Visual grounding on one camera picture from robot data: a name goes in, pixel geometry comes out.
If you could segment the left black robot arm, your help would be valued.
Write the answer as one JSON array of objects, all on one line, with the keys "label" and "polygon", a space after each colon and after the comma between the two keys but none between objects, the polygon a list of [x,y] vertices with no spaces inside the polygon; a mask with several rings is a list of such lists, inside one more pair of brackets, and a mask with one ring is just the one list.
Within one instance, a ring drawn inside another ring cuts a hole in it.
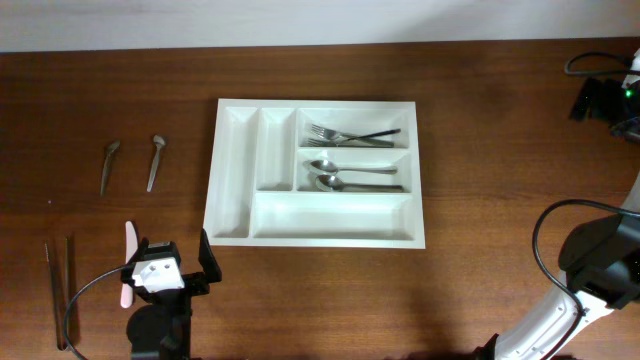
[{"label": "left black robot arm", "polygon": [[146,305],[129,318],[126,335],[133,359],[190,360],[192,299],[222,280],[207,232],[200,232],[199,272],[183,275],[175,242],[144,239],[121,271],[121,282]]}]

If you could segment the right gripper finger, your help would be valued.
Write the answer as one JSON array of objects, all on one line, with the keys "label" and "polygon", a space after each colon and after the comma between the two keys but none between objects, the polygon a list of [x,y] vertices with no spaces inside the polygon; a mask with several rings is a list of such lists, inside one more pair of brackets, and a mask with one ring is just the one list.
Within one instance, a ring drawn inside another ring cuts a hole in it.
[{"label": "right gripper finger", "polygon": [[608,123],[622,120],[624,113],[623,88],[618,80],[589,78],[589,117]]},{"label": "right gripper finger", "polygon": [[575,121],[584,121],[590,115],[593,100],[602,88],[602,82],[595,78],[587,78],[580,88],[574,104],[571,107],[569,118]]}]

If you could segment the small metal teaspoon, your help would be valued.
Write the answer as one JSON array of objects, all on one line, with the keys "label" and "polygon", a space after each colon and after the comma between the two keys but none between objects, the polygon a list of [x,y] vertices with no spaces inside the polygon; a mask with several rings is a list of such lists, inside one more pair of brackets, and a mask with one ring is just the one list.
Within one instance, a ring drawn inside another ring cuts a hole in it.
[{"label": "small metal teaspoon", "polygon": [[151,162],[150,173],[146,187],[147,192],[151,192],[153,189],[161,160],[161,153],[167,145],[167,139],[164,136],[156,134],[153,136],[153,144],[155,146],[155,153]]},{"label": "small metal teaspoon", "polygon": [[116,140],[111,144],[107,145],[105,148],[105,158],[101,173],[101,183],[100,183],[100,195],[104,196],[106,194],[106,189],[109,181],[109,176],[112,169],[113,159],[119,150],[121,142]]}]

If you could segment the metal tablespoon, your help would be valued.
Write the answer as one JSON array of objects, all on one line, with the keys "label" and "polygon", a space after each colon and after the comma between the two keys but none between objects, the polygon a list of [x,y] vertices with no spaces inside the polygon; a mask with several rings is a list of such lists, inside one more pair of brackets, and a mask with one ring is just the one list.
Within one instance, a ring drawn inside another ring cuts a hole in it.
[{"label": "metal tablespoon", "polygon": [[404,188],[400,185],[375,185],[375,184],[359,184],[345,183],[337,176],[319,175],[315,179],[315,185],[325,192],[399,192],[402,193]]},{"label": "metal tablespoon", "polygon": [[364,172],[373,174],[393,175],[398,172],[396,167],[389,168],[353,168],[339,167],[329,160],[309,160],[304,162],[304,167],[317,175],[336,175],[339,172]]}]

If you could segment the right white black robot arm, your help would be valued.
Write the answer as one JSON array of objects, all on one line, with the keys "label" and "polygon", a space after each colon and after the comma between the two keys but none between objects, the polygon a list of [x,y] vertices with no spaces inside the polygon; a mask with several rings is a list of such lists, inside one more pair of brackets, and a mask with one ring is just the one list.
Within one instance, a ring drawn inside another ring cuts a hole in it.
[{"label": "right white black robot arm", "polygon": [[[570,232],[559,253],[560,273],[554,276],[540,257],[538,238],[546,217],[564,206],[609,215]],[[552,288],[515,327],[476,348],[474,359],[552,359],[588,325],[639,301],[639,183],[620,207],[583,199],[552,204],[536,222],[532,250]]]}]

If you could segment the metal fork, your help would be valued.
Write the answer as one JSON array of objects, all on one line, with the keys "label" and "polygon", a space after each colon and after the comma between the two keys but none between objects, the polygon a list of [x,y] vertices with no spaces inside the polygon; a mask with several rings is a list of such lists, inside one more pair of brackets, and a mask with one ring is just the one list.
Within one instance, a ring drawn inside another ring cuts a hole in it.
[{"label": "metal fork", "polygon": [[393,148],[393,144],[370,144],[370,143],[362,143],[362,142],[332,142],[328,140],[322,139],[305,139],[302,143],[303,147],[353,147],[353,148]]},{"label": "metal fork", "polygon": [[337,130],[332,130],[316,124],[312,124],[310,126],[310,131],[312,134],[320,137],[321,139],[331,142],[341,142],[353,137],[353,134],[347,134]]},{"label": "metal fork", "polygon": [[385,131],[381,131],[381,132],[370,133],[370,134],[366,134],[366,135],[350,136],[350,137],[347,137],[345,141],[363,140],[363,139],[371,139],[371,138],[383,137],[383,136],[387,136],[387,135],[398,134],[401,131],[402,131],[401,128],[396,128],[396,129],[385,130]]}]

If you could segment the metal tweezers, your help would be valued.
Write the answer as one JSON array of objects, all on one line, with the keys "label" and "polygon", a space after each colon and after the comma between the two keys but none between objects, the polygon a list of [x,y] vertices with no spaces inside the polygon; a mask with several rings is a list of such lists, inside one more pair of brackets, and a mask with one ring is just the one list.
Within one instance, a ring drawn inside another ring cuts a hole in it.
[{"label": "metal tweezers", "polygon": [[68,347],[63,336],[63,318],[70,296],[71,237],[65,238],[62,265],[58,262],[56,245],[46,241],[44,246],[50,280],[56,348],[64,352]]}]

